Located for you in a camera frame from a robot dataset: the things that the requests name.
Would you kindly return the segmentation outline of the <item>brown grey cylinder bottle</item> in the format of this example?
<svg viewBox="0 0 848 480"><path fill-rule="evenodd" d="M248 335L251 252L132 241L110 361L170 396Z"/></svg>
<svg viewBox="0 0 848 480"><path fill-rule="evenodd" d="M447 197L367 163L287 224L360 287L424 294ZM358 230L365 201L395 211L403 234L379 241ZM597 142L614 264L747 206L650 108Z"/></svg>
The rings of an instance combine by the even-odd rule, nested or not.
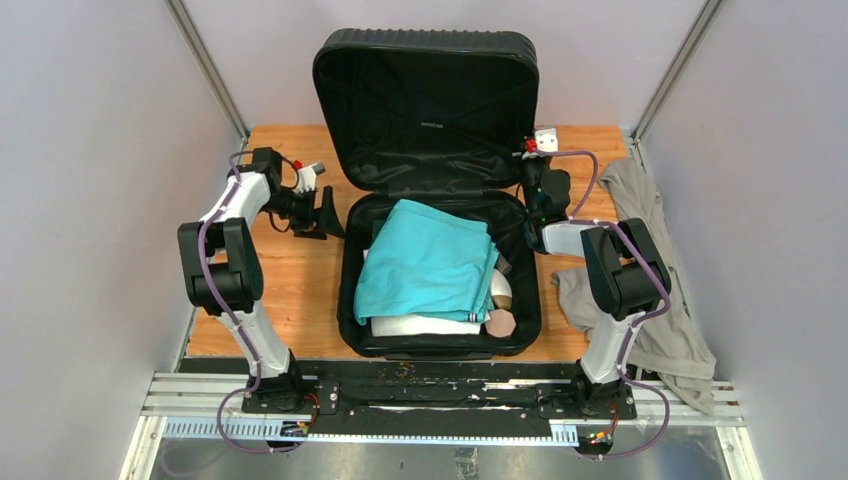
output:
<svg viewBox="0 0 848 480"><path fill-rule="evenodd" d="M512 264L503 256L500 256L496 262L495 268L504 276L508 275L512 270Z"/></svg>

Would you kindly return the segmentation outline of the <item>teal shirt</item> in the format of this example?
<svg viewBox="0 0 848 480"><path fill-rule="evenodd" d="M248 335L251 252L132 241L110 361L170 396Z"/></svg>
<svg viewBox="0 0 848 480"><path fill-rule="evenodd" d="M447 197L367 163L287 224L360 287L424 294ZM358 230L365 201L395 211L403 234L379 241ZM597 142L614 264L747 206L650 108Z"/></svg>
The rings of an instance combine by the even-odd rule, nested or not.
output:
<svg viewBox="0 0 848 480"><path fill-rule="evenodd" d="M368 248L353 312L373 317L416 314L481 323L492 309L498 251L484 221L464 219L402 199Z"/></svg>

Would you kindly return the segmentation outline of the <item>black suitcase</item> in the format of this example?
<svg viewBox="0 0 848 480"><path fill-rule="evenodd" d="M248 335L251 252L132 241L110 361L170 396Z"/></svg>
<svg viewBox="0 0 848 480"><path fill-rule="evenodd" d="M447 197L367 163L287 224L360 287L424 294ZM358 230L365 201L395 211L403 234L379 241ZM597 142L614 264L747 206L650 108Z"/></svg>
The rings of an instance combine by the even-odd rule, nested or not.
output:
<svg viewBox="0 0 848 480"><path fill-rule="evenodd" d="M340 29L312 75L340 166L362 191L346 219L339 332L365 357L478 360L526 350L542 329L524 205L509 193L531 133L537 52L513 31ZM354 291L374 225L402 198L484 222L510 264L517 322L506 338L376 337L354 317Z"/></svg>

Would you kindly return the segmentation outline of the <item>white round compact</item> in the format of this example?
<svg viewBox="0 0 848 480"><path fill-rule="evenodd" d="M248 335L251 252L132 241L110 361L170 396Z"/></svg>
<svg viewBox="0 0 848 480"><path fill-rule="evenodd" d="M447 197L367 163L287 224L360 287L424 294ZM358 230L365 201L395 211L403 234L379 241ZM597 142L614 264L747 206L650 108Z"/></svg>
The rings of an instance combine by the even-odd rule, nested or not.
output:
<svg viewBox="0 0 848 480"><path fill-rule="evenodd" d="M490 282L490 295L497 309L511 310L513 306L513 293L505 275L495 269Z"/></svg>

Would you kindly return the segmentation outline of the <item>white shirt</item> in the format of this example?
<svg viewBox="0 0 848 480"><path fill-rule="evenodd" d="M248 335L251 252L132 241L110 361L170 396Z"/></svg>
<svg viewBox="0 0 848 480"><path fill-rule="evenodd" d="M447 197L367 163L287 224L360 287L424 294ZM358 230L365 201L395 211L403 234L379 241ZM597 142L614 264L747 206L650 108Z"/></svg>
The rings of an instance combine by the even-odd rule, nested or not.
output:
<svg viewBox="0 0 848 480"><path fill-rule="evenodd" d="M383 315L357 317L356 321L368 325L374 337L400 337L414 335L479 335L483 324L491 318L491 309L483 312L483 321L451 320L421 314Z"/></svg>

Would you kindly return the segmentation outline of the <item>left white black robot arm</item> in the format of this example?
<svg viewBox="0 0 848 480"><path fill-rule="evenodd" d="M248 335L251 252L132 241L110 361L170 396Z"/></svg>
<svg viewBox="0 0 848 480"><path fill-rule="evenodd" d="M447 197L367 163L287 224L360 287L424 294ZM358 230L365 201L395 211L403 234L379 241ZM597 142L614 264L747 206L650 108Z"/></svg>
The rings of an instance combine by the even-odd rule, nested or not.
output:
<svg viewBox="0 0 848 480"><path fill-rule="evenodd" d="M319 189L322 163L302 164L271 147L231 155L225 188L199 220L183 223L177 241L190 303L220 321L249 362L251 394L268 392L283 413L306 400L292 350L275 333L262 297L264 276L251 236L256 219L287 221L296 237L325 240L345 232L331 187Z"/></svg>

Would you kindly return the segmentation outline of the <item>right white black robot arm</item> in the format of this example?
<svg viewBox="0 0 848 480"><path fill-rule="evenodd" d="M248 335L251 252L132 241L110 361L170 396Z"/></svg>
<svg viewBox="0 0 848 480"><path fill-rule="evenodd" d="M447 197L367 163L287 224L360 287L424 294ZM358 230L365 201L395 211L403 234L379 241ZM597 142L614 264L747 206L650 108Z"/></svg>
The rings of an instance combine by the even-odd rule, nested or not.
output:
<svg viewBox="0 0 848 480"><path fill-rule="evenodd" d="M670 307L668 270L645 222L579 220L566 209L570 176L552 169L550 157L521 160L520 185L529 246L548 255L584 259L592 299L602 312L572 380L571 403L596 417L622 387L626 360L643 323Z"/></svg>

